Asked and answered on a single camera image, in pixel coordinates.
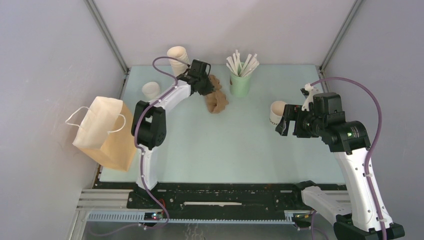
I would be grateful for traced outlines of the single white paper cup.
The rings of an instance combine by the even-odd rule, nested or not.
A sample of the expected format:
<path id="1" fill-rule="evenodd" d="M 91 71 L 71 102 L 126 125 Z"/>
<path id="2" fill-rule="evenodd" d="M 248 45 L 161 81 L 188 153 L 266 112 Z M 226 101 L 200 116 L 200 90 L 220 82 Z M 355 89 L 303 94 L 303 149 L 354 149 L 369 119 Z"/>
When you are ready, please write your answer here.
<path id="1" fill-rule="evenodd" d="M 281 100 L 274 101 L 271 104 L 270 114 L 269 114 L 269 122 L 273 126 L 277 126 L 278 123 L 281 121 L 283 114 L 284 114 L 286 104 L 287 104 L 286 102 L 281 101 Z"/>

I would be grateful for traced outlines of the stack of white paper cups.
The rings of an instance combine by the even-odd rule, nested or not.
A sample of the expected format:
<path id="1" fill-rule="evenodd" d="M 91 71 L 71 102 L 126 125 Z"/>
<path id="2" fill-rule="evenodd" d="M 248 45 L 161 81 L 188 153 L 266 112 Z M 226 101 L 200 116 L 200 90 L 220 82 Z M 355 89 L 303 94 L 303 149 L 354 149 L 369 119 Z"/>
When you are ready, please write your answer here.
<path id="1" fill-rule="evenodd" d="M 177 77 L 183 74 L 189 68 L 189 58 L 186 49 L 183 46 L 174 46 L 167 51 L 170 57 L 169 63 L 173 71 L 173 75 Z"/>

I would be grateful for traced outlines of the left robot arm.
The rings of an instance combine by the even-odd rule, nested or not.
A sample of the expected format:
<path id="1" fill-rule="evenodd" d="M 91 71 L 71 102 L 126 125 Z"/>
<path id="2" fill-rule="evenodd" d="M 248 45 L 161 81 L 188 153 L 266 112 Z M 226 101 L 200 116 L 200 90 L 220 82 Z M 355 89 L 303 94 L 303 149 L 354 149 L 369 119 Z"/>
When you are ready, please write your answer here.
<path id="1" fill-rule="evenodd" d="M 174 79 L 173 84 L 158 97 L 150 101 L 140 100 L 135 105 L 131 134 L 134 145 L 138 149 L 139 174 L 136 184 L 143 189 L 138 201 L 145 208 L 153 208 L 158 202 L 158 194 L 152 189 L 158 183 L 157 176 L 157 150 L 162 145 L 167 134 L 167 114 L 182 100 L 198 93 L 206 96 L 215 91 L 210 80 L 211 65 L 207 62 L 194 59 L 188 64 L 188 69 L 178 76 L 173 76 L 155 66 L 157 57 L 152 66 L 158 72 Z"/>

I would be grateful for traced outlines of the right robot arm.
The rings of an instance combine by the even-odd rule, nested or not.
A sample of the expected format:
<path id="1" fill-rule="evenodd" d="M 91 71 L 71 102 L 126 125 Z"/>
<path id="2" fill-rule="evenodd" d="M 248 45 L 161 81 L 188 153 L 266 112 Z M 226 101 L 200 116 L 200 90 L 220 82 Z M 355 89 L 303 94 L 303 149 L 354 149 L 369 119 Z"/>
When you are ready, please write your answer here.
<path id="1" fill-rule="evenodd" d="M 287 104 L 276 131 L 287 136 L 290 122 L 298 138 L 321 138 L 334 154 L 345 180 L 351 206 L 341 206 L 326 197 L 311 181 L 300 184 L 291 194 L 297 209 L 306 206 L 318 211 L 333 226 L 339 240 L 395 240 L 405 236 L 384 207 L 372 162 L 367 160 L 371 143 L 365 126 L 347 121 L 339 94 L 309 94 L 303 105 Z"/>

